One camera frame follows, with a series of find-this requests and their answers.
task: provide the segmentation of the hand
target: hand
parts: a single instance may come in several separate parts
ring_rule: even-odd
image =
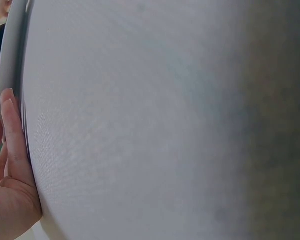
[[[1,95],[6,142],[0,153],[0,240],[14,240],[42,217],[16,98],[11,89]],[[3,126],[0,121],[0,141]]]
[[[0,0],[0,14],[3,17],[8,17],[8,8],[11,6],[12,0]]]

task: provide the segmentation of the white fabric surface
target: white fabric surface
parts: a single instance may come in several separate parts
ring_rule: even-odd
[[[35,0],[38,240],[300,240],[300,0]]]

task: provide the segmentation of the skin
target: skin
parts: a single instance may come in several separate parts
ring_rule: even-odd
[[[12,4],[12,0],[0,0],[0,15],[8,17],[8,9]]]
[[[3,91],[1,103],[6,142],[0,153],[0,240],[14,240],[41,219],[42,210],[11,89]],[[0,121],[0,141],[2,137]]]

